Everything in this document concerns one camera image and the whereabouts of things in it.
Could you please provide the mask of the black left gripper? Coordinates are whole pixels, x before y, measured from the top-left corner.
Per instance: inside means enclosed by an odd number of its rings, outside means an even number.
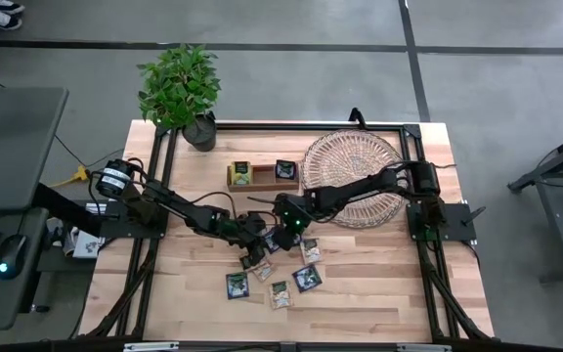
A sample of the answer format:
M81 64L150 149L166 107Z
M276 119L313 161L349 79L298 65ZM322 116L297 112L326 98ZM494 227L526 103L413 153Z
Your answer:
M263 231L267 228L265 220L259 212L249 211L236 219L238 232L234 244L239 247L248 247L248 267L259 264L266 256L262 240Z

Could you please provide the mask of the yellow lemon tea bag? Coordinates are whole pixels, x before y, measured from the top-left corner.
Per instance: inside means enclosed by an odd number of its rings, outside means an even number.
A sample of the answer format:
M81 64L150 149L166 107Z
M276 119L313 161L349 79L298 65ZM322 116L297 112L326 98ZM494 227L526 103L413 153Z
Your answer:
M252 167L249 161L233 161L231 164L233 185L249 185L252 182Z

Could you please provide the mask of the grey foil packet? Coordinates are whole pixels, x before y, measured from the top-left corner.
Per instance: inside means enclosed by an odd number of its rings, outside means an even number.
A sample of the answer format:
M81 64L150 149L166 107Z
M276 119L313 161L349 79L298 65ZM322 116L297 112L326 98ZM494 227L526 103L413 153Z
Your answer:
M274 239L275 232L276 230L272 229L264 236L264 243L270 254L275 253L281 248Z

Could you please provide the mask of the round woven wicker placemat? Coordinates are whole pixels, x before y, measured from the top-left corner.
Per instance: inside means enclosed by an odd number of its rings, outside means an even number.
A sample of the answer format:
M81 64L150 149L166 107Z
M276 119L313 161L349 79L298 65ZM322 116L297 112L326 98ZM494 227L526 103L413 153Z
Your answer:
M301 165L302 189L341 187L401 159L390 143L373 133L334 131L316 140L305 153ZM403 202L397 195L376 195L346 205L331 221L346 228L378 227L390 221Z

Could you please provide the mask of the black plant pot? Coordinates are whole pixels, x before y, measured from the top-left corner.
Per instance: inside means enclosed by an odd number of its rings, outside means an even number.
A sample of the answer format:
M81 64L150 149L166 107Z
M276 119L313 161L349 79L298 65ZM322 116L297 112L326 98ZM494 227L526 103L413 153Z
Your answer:
M216 118L212 111L198 114L195 120L182 129L184 139L199 152L215 148L217 136Z

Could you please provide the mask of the black clamp lever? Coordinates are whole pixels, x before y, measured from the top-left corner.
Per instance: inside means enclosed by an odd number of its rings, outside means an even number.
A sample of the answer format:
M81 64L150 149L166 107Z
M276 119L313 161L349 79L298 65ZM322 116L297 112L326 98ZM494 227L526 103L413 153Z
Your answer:
M474 211L470 212L466 217L464 217L460 223L462 226L464 227L468 227L469 225L472 225L474 220L481 215L484 211L486 210L486 206L481 206L477 209L475 209Z

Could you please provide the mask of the green potted plant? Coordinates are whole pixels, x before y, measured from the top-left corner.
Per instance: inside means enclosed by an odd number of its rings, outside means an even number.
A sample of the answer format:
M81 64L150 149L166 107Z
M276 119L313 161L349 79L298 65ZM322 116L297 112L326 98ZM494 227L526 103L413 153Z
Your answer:
M203 45L183 44L162 52L153 62L138 64L144 78L137 95L143 120L182 128L209 112L221 91L216 60Z

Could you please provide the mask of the yellow power plug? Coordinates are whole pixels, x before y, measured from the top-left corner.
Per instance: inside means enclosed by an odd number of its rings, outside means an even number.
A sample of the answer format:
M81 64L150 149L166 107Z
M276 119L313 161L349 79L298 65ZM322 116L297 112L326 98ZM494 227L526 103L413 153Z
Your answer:
M79 165L77 170L70 178L57 184L49 185L49 188L59 188L74 183L87 182L90 178L91 172L83 165Z

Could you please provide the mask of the black computer mouse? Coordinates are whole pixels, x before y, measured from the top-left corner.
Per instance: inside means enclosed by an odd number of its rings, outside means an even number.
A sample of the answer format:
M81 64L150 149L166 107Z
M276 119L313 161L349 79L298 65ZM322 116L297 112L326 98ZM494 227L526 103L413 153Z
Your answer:
M0 244L0 279L11 280L23 267L27 236L16 234L5 238Z

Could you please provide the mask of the grey office desk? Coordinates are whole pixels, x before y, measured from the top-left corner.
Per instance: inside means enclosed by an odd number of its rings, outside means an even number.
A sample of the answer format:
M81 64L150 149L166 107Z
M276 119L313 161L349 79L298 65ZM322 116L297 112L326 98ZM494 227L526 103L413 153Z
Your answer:
M25 237L22 269L10 280L0 278L0 330L29 304L26 290L48 218L33 200L67 98L65 88L0 89L0 245Z

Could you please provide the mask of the person's white shoe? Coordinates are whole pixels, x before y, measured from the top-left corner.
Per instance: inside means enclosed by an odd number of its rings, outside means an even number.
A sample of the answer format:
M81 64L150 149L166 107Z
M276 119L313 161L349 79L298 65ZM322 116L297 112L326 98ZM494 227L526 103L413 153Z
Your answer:
M5 13L10 16L17 16L22 14L25 10L25 6L15 3L12 0L0 0L0 12Z
M22 26L22 20L7 15L0 11L0 29L2 30L16 30Z

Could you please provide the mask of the black aluminium table frame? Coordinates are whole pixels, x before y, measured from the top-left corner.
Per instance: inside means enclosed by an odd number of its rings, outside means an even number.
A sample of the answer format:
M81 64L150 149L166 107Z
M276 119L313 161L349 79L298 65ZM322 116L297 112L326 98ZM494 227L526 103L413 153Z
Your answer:
M214 150L186 141L152 151L154 128L131 124L125 153L168 174L188 199L236 210L263 209L268 195L229 194L226 169L235 160L271 164L300 160L331 130L326 122L224 123ZM427 342L431 338L415 243L404 213L378 228L351 230L314 224L324 252L323 283L294 292L293 304L274 310L270 286L249 282L250 295L229 299L225 277L239 270L238 248L193 234L171 218L160 241L143 337L146 340L292 342Z

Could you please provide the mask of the silver frame bracket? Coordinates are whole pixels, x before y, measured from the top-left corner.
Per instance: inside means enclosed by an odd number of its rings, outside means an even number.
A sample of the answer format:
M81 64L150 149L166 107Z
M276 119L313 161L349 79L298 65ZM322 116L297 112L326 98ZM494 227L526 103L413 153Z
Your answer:
M453 352L449 345L406 343L398 344L396 352Z
M178 341L126 343L122 352L172 352L180 349Z

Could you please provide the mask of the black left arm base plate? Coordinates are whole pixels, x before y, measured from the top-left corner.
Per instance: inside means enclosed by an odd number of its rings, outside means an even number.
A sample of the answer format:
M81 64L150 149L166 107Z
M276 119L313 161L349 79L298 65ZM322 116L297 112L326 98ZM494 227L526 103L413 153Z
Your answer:
M102 210L103 238L161 239L167 228L168 212L148 202L134 205L108 201Z

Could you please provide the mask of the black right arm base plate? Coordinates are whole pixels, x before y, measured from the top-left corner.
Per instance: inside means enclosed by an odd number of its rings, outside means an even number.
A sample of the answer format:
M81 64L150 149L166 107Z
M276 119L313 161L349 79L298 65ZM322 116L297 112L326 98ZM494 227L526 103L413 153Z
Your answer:
M468 242L477 239L474 224L464 227L460 221L470 213L464 203L447 203L429 209L421 203L410 203L406 215L411 238L418 242Z

